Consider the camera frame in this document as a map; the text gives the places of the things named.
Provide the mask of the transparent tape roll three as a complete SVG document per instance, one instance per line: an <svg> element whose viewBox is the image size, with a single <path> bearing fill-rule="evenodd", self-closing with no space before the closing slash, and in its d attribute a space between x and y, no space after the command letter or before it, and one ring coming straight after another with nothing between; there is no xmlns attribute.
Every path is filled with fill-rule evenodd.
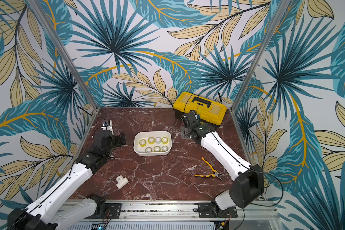
<svg viewBox="0 0 345 230"><path fill-rule="evenodd" d="M169 139L167 137L162 138L162 144L167 144L169 142Z"/></svg>

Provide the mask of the transparent tape roll one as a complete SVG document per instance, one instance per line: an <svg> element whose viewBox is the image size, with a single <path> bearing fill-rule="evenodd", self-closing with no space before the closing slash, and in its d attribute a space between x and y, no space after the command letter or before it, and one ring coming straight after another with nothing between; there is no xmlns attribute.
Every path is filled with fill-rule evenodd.
<svg viewBox="0 0 345 230"><path fill-rule="evenodd" d="M147 145L146 140L145 140L145 139L141 139L141 140L139 141L139 145L140 145L141 147L145 147L145 146Z"/></svg>

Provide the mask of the transparent tape roll seven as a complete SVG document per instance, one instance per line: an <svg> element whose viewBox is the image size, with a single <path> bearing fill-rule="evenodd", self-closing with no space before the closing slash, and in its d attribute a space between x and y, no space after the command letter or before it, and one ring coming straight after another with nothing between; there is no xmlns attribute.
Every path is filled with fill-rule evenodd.
<svg viewBox="0 0 345 230"><path fill-rule="evenodd" d="M154 147L154 152L160 152L160 151L161 151L161 147L159 147L159 146Z"/></svg>

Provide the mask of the white plastic storage box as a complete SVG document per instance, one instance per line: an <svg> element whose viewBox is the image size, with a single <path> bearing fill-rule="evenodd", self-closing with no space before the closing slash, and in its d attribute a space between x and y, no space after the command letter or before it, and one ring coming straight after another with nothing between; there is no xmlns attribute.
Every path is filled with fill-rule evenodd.
<svg viewBox="0 0 345 230"><path fill-rule="evenodd" d="M164 156L170 153L172 137L167 131L146 131L134 138L133 149L136 154L146 156Z"/></svg>

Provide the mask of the transparent tape roll five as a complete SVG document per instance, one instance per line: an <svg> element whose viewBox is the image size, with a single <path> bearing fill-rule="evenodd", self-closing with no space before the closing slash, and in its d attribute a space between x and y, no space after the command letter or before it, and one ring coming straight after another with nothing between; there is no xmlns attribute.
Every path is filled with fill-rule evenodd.
<svg viewBox="0 0 345 230"><path fill-rule="evenodd" d="M155 138L154 137L148 138L148 143L149 144L154 144L155 143Z"/></svg>

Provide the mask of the transparent tape roll six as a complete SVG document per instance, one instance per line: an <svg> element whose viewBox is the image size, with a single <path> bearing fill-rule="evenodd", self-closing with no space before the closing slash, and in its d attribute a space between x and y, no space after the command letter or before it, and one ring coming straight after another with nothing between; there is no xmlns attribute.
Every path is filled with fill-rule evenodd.
<svg viewBox="0 0 345 230"><path fill-rule="evenodd" d="M145 150L147 153L152 152L152 148L151 147L147 147Z"/></svg>

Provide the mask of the transparent tape roll two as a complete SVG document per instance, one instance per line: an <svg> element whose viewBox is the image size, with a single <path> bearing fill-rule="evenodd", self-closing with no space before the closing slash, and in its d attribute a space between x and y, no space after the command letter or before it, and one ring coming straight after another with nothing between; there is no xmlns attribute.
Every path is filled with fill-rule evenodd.
<svg viewBox="0 0 345 230"><path fill-rule="evenodd" d="M157 137L157 138L155 139L155 143L156 143L156 144L161 144L161 143L162 143L162 138Z"/></svg>

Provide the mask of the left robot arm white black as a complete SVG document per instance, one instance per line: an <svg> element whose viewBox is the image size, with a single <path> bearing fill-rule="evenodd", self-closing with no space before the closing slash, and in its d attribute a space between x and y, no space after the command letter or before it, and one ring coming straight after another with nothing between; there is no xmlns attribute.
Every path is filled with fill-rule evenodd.
<svg viewBox="0 0 345 230"><path fill-rule="evenodd" d="M88 195L77 205L62 212L59 212L59 209L84 182L112 158L115 148L125 144L124 133L115 136L108 129L97 132L92 146L78 157L63 178L26 208L15 208L8 215L7 228L9 230L66 230L87 217L102 217L109 214L105 199L96 194Z"/></svg>

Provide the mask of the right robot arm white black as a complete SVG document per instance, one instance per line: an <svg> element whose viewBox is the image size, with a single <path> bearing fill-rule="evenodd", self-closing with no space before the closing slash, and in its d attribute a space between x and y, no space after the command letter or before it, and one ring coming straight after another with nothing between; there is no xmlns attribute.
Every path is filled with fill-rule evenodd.
<svg viewBox="0 0 345 230"><path fill-rule="evenodd" d="M264 172L259 165L251 165L234 152L208 123L201 124L195 111L181 116L186 136L207 149L229 173L233 184L229 190L214 198L220 210L231 207L244 209L264 191Z"/></svg>

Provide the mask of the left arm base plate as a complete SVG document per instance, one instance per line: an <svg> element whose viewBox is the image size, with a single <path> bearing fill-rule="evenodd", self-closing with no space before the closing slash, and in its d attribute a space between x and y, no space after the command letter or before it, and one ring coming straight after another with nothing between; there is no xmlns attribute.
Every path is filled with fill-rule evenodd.
<svg viewBox="0 0 345 230"><path fill-rule="evenodd" d="M121 203L106 203L103 211L97 211L85 219L119 219L121 207Z"/></svg>

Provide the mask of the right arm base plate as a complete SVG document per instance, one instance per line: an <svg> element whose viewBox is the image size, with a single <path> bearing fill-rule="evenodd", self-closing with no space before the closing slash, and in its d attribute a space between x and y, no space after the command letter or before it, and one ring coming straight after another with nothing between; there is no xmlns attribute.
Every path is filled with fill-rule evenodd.
<svg viewBox="0 0 345 230"><path fill-rule="evenodd" d="M194 212L199 214L199 217L202 219L210 218L237 218L236 207L230 207L225 210L219 209L219 207L212 202L198 203L197 208L193 209Z"/></svg>

